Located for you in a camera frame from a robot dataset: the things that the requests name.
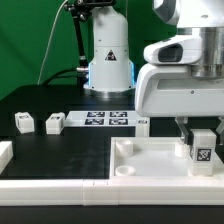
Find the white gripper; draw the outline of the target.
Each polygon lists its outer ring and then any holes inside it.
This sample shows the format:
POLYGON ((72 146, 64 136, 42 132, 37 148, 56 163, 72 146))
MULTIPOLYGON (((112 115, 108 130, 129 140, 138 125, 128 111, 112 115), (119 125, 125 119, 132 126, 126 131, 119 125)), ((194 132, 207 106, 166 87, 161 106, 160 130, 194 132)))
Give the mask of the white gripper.
POLYGON ((189 66, 144 65, 138 75, 135 110, 143 117, 176 117, 181 140, 189 145, 187 117, 219 117, 216 132, 224 144, 224 78, 196 79, 189 66))

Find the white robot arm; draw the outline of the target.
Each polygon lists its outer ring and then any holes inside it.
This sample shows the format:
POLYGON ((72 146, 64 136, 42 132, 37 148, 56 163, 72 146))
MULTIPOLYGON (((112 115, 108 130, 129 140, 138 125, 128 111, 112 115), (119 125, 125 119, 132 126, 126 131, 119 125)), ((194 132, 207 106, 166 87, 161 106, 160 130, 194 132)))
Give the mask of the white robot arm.
POLYGON ((224 0, 153 0, 177 34, 144 48, 137 76, 129 60, 127 21, 110 6, 93 10, 94 56, 86 91, 110 97, 135 91, 142 117, 224 116, 224 0))

